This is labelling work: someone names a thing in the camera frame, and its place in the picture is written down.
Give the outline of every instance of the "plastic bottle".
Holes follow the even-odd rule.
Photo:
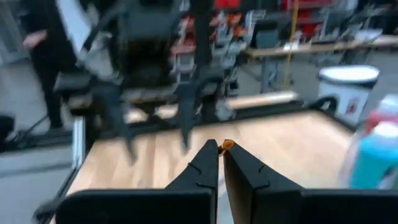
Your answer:
[[[380,122],[360,140],[349,180],[352,189],[389,189],[397,177],[398,124]]]
[[[379,107],[370,112],[365,125],[365,134],[370,134],[373,128],[382,121],[398,123],[398,95],[386,95],[380,102]]]

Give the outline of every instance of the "trash can lid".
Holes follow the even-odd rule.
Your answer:
[[[369,65],[344,65],[323,68],[319,77],[338,83],[371,83],[376,82],[380,70]]]

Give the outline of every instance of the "hand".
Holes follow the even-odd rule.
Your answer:
[[[28,50],[32,50],[39,43],[47,38],[47,30],[40,30],[31,34],[28,34],[24,40],[24,47]]]

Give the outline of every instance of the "blue bottle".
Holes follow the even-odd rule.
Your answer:
[[[372,134],[359,142],[358,155],[350,181],[352,189],[390,188],[386,179],[398,168],[398,125],[381,122]]]

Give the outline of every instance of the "table leg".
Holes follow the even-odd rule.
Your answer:
[[[261,59],[261,93],[266,93],[269,88],[269,62],[267,58]]]
[[[79,169],[86,152],[86,124],[84,117],[77,117],[73,123],[72,168]]]

